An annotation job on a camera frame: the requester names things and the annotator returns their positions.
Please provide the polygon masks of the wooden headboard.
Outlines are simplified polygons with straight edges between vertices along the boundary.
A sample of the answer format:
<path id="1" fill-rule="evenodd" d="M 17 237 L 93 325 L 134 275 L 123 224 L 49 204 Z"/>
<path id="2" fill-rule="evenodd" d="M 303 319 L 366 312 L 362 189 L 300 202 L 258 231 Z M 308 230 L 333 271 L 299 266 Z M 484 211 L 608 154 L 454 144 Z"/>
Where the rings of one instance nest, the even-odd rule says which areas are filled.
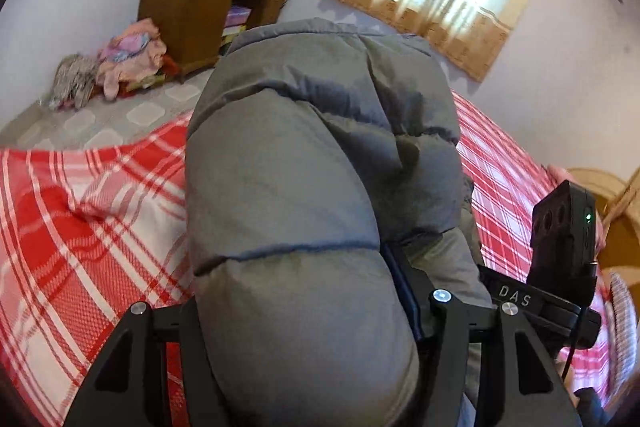
<path id="1" fill-rule="evenodd" d="M 628 180 L 596 168 L 570 173 L 597 197 L 606 246 L 597 255 L 602 272 L 619 275 L 631 291 L 639 289 L 639 169 Z"/>

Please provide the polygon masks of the pink floral pillow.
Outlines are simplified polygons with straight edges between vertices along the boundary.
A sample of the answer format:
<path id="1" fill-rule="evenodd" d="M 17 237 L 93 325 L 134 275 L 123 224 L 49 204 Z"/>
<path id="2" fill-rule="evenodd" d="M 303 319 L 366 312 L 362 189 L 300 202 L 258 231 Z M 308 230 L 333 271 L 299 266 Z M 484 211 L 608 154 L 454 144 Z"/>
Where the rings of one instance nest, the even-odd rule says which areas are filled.
<path id="1" fill-rule="evenodd" d="M 550 178 L 554 181 L 556 185 L 560 185 L 564 181 L 573 181 L 572 175 L 564 168 L 558 167 L 555 165 L 548 165 L 546 167 L 547 172 L 549 173 Z"/>

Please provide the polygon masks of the beige lace curtain near headboard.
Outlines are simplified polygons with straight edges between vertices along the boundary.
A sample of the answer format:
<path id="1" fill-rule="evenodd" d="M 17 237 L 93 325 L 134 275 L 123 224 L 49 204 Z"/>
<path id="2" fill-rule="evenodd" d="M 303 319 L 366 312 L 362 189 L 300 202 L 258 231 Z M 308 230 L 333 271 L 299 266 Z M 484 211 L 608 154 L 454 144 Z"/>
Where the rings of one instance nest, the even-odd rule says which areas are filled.
<path id="1" fill-rule="evenodd" d="M 619 218 L 632 204 L 639 194 L 640 168 L 631 175 L 625 187 L 604 207 L 602 225 L 605 233 L 611 228 L 612 223 Z"/>

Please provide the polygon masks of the striped pillow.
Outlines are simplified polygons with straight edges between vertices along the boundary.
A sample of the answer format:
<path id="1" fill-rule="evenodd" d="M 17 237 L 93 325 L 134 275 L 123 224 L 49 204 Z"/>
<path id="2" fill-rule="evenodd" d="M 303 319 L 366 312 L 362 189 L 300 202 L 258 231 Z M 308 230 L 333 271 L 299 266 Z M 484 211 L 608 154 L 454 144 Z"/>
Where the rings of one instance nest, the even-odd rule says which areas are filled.
<path id="1" fill-rule="evenodd" d="M 614 407 L 639 372 L 638 315 L 626 282 L 615 271 L 608 272 L 605 314 L 610 338 L 608 404 Z"/>

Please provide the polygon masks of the grey padded jacket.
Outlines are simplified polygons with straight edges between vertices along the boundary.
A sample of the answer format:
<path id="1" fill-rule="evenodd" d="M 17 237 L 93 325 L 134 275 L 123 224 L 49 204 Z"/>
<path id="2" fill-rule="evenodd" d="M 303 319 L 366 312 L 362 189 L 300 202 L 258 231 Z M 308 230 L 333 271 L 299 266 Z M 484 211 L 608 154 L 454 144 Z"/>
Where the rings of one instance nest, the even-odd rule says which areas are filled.
<path id="1" fill-rule="evenodd" d="M 243 419 L 405 417 L 418 347 L 383 245 L 490 305 L 459 139 L 420 37 L 314 18 L 234 40 L 189 124 L 186 234 L 209 362 Z"/>

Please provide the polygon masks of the pink clothes pile on floor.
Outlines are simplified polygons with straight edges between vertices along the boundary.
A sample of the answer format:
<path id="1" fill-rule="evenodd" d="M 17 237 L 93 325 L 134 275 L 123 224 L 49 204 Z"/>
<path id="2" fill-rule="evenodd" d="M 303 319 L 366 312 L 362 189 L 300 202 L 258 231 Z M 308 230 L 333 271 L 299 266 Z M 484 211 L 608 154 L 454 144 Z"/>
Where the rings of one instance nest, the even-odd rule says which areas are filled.
<path id="1" fill-rule="evenodd" d="M 128 26 L 98 52 L 96 84 L 104 98 L 117 98 L 120 86 L 154 76 L 163 66 L 167 46 L 150 18 Z"/>

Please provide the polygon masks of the red plaid bed sheet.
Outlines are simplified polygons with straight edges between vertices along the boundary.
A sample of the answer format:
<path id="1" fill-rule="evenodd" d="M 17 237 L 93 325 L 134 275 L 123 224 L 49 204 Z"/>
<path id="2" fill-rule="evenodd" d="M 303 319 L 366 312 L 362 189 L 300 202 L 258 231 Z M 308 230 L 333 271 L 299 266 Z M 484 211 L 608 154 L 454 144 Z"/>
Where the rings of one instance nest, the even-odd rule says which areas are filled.
<path id="1" fill-rule="evenodd" d="M 456 92 L 458 152 L 488 267 L 524 281 L 533 205 L 555 181 Z M 137 300 L 190 296 L 184 147 L 191 112 L 128 145 L 1 149 L 1 373 L 62 426 L 108 335 Z"/>

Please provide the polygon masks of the grey patterned cloth on floor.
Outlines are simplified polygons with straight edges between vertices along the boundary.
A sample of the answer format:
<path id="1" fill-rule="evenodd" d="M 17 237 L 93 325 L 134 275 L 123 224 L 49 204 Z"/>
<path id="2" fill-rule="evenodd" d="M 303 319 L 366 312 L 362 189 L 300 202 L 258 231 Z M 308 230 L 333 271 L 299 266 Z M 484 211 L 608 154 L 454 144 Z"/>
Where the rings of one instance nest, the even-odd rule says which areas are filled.
<path id="1" fill-rule="evenodd" d="M 93 56 L 72 54 L 64 57 L 54 75 L 48 109 L 85 107 L 93 94 L 98 68 L 99 62 Z"/>

